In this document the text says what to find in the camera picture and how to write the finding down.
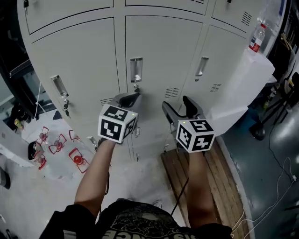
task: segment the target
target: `black t-shirt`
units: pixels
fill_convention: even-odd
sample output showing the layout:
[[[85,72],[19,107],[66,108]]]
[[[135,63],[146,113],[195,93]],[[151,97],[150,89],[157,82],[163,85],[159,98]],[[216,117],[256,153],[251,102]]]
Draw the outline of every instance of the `black t-shirt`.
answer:
[[[97,224],[81,205],[56,211],[40,239],[230,239],[231,231],[220,224],[180,227],[169,213],[153,205],[119,200],[100,214]]]

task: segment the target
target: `locker vent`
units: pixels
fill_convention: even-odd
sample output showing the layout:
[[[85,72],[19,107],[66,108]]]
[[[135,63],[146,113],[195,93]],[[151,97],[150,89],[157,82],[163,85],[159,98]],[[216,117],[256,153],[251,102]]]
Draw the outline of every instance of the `locker vent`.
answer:
[[[107,103],[109,103],[111,100],[113,100],[113,98],[109,98],[109,99],[102,99],[102,100],[101,100],[101,104],[102,104],[102,106],[103,106],[104,104],[107,104]]]
[[[244,12],[242,17],[242,23],[249,26],[252,16],[249,13]]]
[[[213,84],[210,92],[217,92],[220,89],[221,84]]]
[[[169,88],[166,89],[164,98],[176,97],[178,96],[179,88]]]
[[[191,0],[193,2],[198,2],[198,3],[201,3],[201,4],[204,4],[205,0]]]

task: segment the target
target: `gray floor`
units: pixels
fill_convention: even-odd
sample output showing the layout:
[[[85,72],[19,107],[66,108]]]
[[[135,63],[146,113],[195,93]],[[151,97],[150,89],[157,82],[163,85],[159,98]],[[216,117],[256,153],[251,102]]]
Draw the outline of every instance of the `gray floor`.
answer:
[[[275,161],[269,150],[269,133],[272,129],[272,120],[266,128],[266,138],[258,141],[249,131],[242,130],[240,124],[235,124],[223,135],[225,144],[237,167],[249,200],[253,220],[277,200],[277,180],[282,169]],[[295,107],[282,124],[277,124],[271,134],[271,149],[283,166],[286,157],[292,162],[292,173],[299,178],[299,108]],[[285,170],[290,174],[290,161],[285,162]],[[279,199],[291,185],[291,180],[283,173],[279,180]],[[293,183],[280,203],[255,228],[256,239],[289,238],[290,231],[296,225],[296,216],[299,210],[284,211],[286,207],[299,203],[299,183]],[[254,222],[259,223],[265,215]]]

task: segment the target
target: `bottle label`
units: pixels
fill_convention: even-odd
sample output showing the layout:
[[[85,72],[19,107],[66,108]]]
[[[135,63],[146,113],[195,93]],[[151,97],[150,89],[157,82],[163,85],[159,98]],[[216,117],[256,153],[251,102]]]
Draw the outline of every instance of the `bottle label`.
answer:
[[[249,48],[252,49],[254,52],[258,52],[262,45],[262,40],[258,39],[255,35],[252,37],[251,42],[249,44]]]

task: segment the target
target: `person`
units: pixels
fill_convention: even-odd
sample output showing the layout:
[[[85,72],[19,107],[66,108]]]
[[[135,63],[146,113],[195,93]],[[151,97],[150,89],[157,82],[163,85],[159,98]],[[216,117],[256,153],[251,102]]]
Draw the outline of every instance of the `person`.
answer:
[[[202,153],[190,154],[186,201],[191,228],[178,226],[158,207],[126,199],[118,199],[101,212],[114,147],[115,142],[102,141],[80,182],[74,205],[54,212],[40,239],[231,238],[231,228],[216,221]]]

